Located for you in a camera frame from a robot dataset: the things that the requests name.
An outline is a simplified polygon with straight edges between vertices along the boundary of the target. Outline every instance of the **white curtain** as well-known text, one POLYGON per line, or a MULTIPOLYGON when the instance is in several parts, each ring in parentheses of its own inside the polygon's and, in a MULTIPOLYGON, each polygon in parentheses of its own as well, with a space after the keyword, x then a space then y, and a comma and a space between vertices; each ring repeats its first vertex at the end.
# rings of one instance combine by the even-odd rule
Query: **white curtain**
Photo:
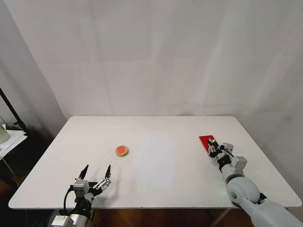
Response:
POLYGON ((5 2, 67 118, 235 116, 303 199, 301 0, 5 2))

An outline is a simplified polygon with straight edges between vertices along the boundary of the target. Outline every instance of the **red card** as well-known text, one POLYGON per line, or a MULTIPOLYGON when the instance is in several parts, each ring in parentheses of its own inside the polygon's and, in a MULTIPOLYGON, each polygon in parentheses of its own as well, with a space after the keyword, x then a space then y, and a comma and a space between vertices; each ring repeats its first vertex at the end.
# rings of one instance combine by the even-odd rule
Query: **red card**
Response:
POLYGON ((209 152, 208 152, 208 139, 211 138, 211 137, 214 138, 213 135, 199 137, 199 139, 200 139, 200 141, 201 141, 201 143, 202 143, 202 145, 203 145, 206 153, 208 154, 208 156, 209 156, 209 152))

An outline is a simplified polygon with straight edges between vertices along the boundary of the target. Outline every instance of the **white paper sheet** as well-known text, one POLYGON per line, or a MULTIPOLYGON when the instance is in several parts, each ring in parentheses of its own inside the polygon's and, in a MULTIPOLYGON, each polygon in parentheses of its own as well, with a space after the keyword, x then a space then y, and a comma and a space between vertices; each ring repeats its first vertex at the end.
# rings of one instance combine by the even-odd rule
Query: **white paper sheet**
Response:
POLYGON ((0 143, 0 156, 4 157, 9 151, 27 138, 25 132, 20 130, 7 130, 10 138, 0 143))
POLYGON ((173 140, 144 137, 136 150, 131 179, 172 189, 175 151, 173 140))
POLYGON ((9 148, 6 150, 0 150, 0 157, 4 157, 8 154, 12 149, 14 149, 19 143, 21 143, 23 140, 25 140, 27 136, 21 136, 19 139, 17 139, 9 148))

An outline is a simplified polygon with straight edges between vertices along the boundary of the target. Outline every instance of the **wooden floor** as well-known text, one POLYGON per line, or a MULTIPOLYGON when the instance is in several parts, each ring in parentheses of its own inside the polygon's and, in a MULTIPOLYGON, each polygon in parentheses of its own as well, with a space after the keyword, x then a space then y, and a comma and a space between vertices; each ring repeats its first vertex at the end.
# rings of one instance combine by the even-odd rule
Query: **wooden floor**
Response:
MULTIPOLYGON (((215 219, 222 209, 211 209, 215 219)), ((96 226, 209 226, 206 209, 129 209, 97 210, 93 223, 96 226)), ((250 217, 241 209, 232 209, 217 227, 253 226, 250 217)))

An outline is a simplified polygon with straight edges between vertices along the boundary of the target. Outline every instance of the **white table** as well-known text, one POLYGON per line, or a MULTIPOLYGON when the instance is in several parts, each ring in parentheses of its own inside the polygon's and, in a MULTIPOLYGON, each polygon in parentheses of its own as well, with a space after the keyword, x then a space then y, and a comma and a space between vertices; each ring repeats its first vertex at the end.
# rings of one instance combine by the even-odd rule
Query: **white table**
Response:
MULTIPOLYGON (((9 202, 15 209, 57 209, 80 171, 89 164, 86 179, 98 181, 111 164, 112 184, 93 208, 231 208, 218 165, 206 155, 198 136, 214 135, 233 144, 248 163, 245 176, 260 191, 285 207, 301 200, 234 117, 71 117, 9 202), (130 170, 144 136, 175 140, 173 189, 132 181, 130 170), (129 154, 118 157, 115 148, 129 154)), ((70 193, 67 207, 73 208, 70 193)))

